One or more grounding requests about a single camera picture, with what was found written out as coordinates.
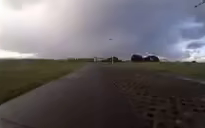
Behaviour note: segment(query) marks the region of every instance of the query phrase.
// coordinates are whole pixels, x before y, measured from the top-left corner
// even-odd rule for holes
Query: tree
[[[122,60],[119,60],[118,59],[118,57],[113,57],[113,61],[114,62],[121,62]],[[112,57],[110,57],[110,58],[107,58],[107,59],[105,59],[105,60],[102,60],[102,62],[112,62]]]
[[[143,57],[141,55],[133,54],[131,57],[132,62],[142,62]]]
[[[147,56],[144,58],[144,61],[147,62],[159,62],[160,59],[157,56]]]

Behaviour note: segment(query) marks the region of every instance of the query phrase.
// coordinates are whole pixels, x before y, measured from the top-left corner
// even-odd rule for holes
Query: grass
[[[164,73],[172,73],[194,79],[205,80],[205,63],[131,63],[132,67],[153,70]]]
[[[82,65],[56,60],[0,60],[0,104]]]

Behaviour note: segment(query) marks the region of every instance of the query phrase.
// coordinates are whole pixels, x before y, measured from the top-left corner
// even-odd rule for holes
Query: gray cloud
[[[200,30],[203,28],[178,27],[191,17],[205,22],[201,19],[205,19],[201,17],[205,15],[205,4],[195,10],[197,2],[193,0],[27,1],[14,0],[10,6],[21,12],[26,8],[20,6],[45,5],[43,11],[36,9],[30,17],[3,19],[0,48],[45,58],[129,57],[146,52],[180,58],[185,53],[175,47],[179,38],[204,35]]]
[[[192,42],[192,43],[187,45],[187,49],[198,49],[198,48],[202,48],[204,46],[205,46],[205,43]]]

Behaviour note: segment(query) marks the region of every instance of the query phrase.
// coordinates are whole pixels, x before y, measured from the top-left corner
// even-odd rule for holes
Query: road
[[[0,106],[0,128],[203,128],[205,85],[88,65]]]

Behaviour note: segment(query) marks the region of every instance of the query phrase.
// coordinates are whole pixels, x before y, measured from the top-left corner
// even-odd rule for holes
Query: sky
[[[200,0],[0,0],[0,58],[205,61]]]

